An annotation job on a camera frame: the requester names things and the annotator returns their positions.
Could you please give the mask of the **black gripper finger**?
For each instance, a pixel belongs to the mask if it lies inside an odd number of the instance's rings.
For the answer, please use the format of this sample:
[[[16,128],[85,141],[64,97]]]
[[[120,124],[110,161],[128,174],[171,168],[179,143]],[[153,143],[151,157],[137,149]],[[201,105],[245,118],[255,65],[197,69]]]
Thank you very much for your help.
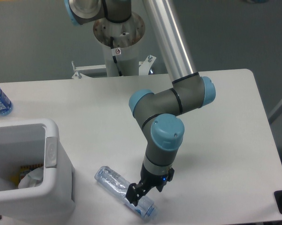
[[[128,187],[126,198],[134,206],[138,205],[139,200],[145,196],[143,183],[131,183]]]
[[[162,192],[164,186],[171,182],[174,176],[175,170],[173,168],[170,168],[167,174],[161,175],[158,178],[158,182],[156,185],[156,188],[159,192]]]

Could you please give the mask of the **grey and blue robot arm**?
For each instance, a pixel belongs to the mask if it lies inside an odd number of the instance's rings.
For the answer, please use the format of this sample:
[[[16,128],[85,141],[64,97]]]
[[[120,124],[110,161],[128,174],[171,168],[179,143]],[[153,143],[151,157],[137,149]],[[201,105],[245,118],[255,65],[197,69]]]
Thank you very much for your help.
[[[93,22],[93,33],[102,45],[108,76],[130,76],[139,71],[136,46],[145,33],[143,19],[129,0],[67,0],[72,23]],[[179,115],[214,101],[215,86],[195,70],[184,43],[171,0],[145,0],[143,5],[169,74],[172,87],[153,93],[144,89],[129,99],[133,117],[147,140],[139,183],[129,185],[126,198],[137,205],[152,188],[162,191],[174,176],[172,164],[183,142]]]

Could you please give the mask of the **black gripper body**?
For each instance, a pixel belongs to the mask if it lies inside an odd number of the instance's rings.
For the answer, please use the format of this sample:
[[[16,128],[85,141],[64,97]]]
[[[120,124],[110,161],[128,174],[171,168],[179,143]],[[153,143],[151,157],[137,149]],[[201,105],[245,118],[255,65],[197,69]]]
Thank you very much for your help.
[[[142,165],[141,168],[141,180],[139,183],[143,183],[143,189],[145,190],[145,193],[147,194],[152,188],[156,187],[158,178],[161,175],[155,175],[150,173],[144,165]]]

